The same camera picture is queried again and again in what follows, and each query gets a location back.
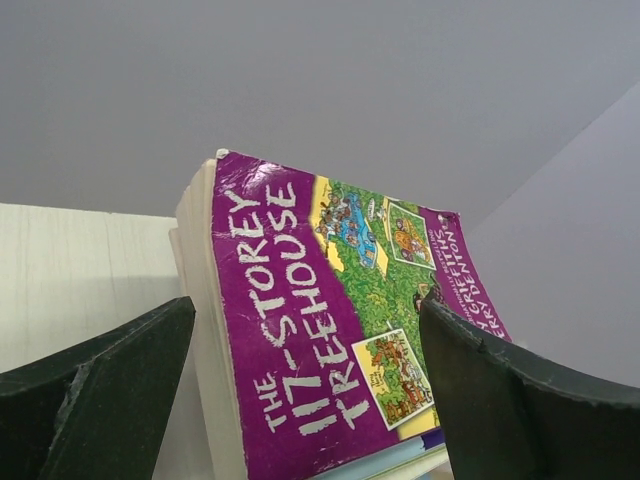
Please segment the purple Treehouse paperback book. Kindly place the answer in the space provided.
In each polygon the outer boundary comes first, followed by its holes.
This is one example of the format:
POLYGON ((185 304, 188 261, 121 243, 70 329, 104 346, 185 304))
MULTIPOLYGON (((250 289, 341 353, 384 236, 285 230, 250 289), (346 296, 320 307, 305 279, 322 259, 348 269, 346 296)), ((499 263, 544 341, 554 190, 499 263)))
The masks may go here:
POLYGON ((176 219, 217 479, 314 479, 441 428, 425 299, 508 335, 456 213, 221 149, 176 219))

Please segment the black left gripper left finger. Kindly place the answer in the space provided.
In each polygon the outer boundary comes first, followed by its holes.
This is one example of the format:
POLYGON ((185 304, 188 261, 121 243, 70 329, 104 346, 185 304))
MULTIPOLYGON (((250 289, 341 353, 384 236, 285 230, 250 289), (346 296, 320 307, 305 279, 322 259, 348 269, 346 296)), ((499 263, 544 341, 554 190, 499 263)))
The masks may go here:
POLYGON ((175 298, 2 373, 2 478, 151 478, 194 322, 175 298))

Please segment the blue Treehouse paperback book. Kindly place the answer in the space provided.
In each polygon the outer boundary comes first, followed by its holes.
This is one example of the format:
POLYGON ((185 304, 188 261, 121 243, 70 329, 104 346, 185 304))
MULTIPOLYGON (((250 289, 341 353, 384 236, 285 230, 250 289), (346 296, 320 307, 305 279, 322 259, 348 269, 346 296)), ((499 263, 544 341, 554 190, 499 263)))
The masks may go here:
POLYGON ((426 434, 314 476, 314 479, 419 479, 449 460, 444 434, 426 434))

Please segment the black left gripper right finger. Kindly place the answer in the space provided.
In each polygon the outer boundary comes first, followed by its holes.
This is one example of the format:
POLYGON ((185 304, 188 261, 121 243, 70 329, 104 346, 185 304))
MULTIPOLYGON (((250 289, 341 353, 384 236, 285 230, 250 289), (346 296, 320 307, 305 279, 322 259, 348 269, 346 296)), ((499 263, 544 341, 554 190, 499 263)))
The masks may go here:
POLYGON ((454 478, 638 478, 638 388, 541 357, 434 299, 419 329, 454 478))

